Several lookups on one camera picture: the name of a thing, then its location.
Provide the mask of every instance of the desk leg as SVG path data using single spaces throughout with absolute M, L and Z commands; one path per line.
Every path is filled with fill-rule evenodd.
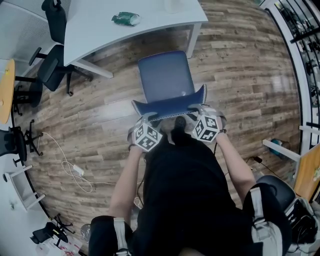
M 35 200 L 33 203 L 31 203 L 29 206 L 26 207 L 27 210 L 29 210 L 31 207 L 33 207 L 36 203 L 40 202 L 46 195 L 41 195 L 37 200 Z
M 27 166 L 26 168 L 22 168 L 21 170 L 19 170 L 19 171 L 15 171 L 15 172 L 13 172 L 13 173 L 10 173 L 10 178 L 13 178 L 14 176 L 17 176 L 17 175 L 19 175 L 19 174 L 22 174 L 22 173 L 24 173 L 25 171 L 27 171 L 27 170 L 29 170 L 29 169 L 31 169 L 32 168 L 32 165 L 29 165 L 29 166 Z
M 94 65 L 91 62 L 86 61 L 84 59 L 79 59 L 77 61 L 72 62 L 72 65 L 75 65 L 75 66 L 82 68 L 84 70 L 91 71 L 91 72 L 96 73 L 98 75 L 101 75 L 105 78 L 113 78 L 114 77 L 114 74 L 112 74 L 111 72 L 109 72 L 109 71 L 107 71 L 97 65 Z
M 188 47 L 186 49 L 186 57 L 190 59 L 192 57 L 192 53 L 194 52 L 194 48 L 197 42 L 198 35 L 200 33 L 201 23 L 196 23 L 190 30 L 189 39 L 188 39 Z

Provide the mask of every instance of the white desk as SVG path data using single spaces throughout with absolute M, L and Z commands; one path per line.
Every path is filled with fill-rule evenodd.
M 111 19 L 119 12 L 140 15 L 140 24 L 115 24 Z M 193 25 L 186 49 L 187 57 L 191 58 L 204 22 L 208 19 L 198 0 L 180 0 L 177 13 L 168 13 L 164 0 L 72 0 L 65 30 L 64 65 L 73 64 L 112 78 L 111 72 L 81 58 L 136 35 L 182 25 Z

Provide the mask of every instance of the white strap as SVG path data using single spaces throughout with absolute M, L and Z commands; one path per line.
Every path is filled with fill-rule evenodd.
M 252 205 L 254 209 L 254 221 L 259 219 L 261 222 L 264 222 L 264 210 L 262 207 L 262 198 L 261 191 L 259 187 L 250 189 Z
M 126 229 L 125 229 L 125 219 L 124 218 L 114 218 L 114 229 L 116 233 L 116 238 L 118 240 L 118 251 L 121 249 L 128 249 L 126 241 Z

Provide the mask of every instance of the chair backrest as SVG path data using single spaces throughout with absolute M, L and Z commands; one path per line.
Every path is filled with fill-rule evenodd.
M 0 157 L 6 154 L 16 154 L 15 135 L 13 131 L 0 130 Z
M 36 243 L 43 243 L 49 238 L 52 238 L 54 236 L 54 229 L 56 228 L 55 224 L 52 222 L 47 222 L 44 228 L 33 231 L 33 237 L 31 237 L 31 240 Z
M 142 87 L 148 103 L 195 92 L 186 53 L 169 51 L 138 61 Z
M 276 176 L 265 175 L 260 177 L 256 182 L 266 183 L 274 189 L 275 197 L 279 201 L 283 211 L 287 210 L 296 198 L 295 191 L 287 183 Z
M 67 17 L 61 6 L 61 0 L 44 0 L 41 9 L 45 11 L 48 20 L 51 39 L 62 45 L 65 44 Z

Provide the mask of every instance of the white wall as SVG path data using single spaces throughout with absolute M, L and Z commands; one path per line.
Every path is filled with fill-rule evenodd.
M 14 59 L 16 75 L 23 76 L 28 62 L 38 47 L 41 53 L 54 44 L 51 39 L 44 0 L 4 0 L 0 4 L 0 72 L 1 62 Z M 62 0 L 68 16 L 71 0 Z
M 11 120 L 7 124 L 0 124 L 0 129 L 7 130 L 9 125 L 12 125 Z M 13 158 L 17 159 L 17 156 L 7 154 L 0 157 L 0 255 L 36 256 L 36 244 L 30 237 L 33 231 L 44 228 L 49 219 L 38 203 L 28 212 L 17 205 L 14 210 L 11 209 L 11 203 L 15 204 L 18 199 L 2 175 L 15 171 Z M 16 177 L 14 181 L 22 195 L 30 195 L 32 190 L 26 176 L 19 174 Z

